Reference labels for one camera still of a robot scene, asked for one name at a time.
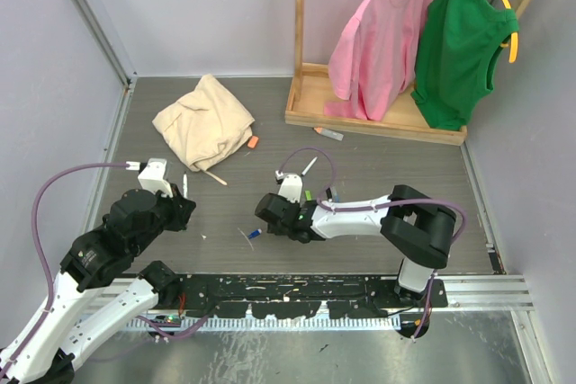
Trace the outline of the white marker dark green end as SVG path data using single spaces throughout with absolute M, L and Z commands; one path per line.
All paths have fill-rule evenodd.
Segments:
M 188 176 L 186 172 L 183 174 L 182 195 L 185 199 L 188 198 Z

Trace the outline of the white marker blue end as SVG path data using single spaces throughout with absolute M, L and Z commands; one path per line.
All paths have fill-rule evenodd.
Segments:
M 301 171 L 301 176 L 305 176 L 311 169 L 312 167 L 315 165 L 315 163 L 317 162 L 318 157 L 315 156 L 314 158 L 312 158 L 312 160 L 304 167 L 304 169 Z

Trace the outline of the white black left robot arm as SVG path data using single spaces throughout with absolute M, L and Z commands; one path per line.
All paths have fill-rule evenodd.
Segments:
M 2 378 L 11 383 L 69 382 L 133 318 L 156 306 L 172 308 L 180 298 L 180 279 L 155 261 L 115 299 L 83 317 L 158 236 L 185 230 L 195 208 L 178 190 L 171 196 L 144 190 L 124 193 L 99 227 L 73 242 L 53 282 L 53 298 L 35 315 L 42 323 L 29 323 L 1 352 Z

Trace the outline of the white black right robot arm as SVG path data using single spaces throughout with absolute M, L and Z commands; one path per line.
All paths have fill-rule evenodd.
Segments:
M 345 236 L 388 240 L 403 254 L 394 293 L 407 307 L 426 297 L 434 272 L 447 267 L 452 244 L 466 224 L 461 208 L 403 184 L 369 201 L 299 203 L 268 193 L 255 215 L 269 233 L 303 244 Z

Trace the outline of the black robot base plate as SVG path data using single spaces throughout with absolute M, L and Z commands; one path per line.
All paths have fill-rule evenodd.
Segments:
M 424 294 L 401 294 L 396 281 L 380 275 L 153 275 L 161 309 L 187 317 L 278 319 L 305 317 L 328 308 L 331 319 L 389 317 L 425 306 Z

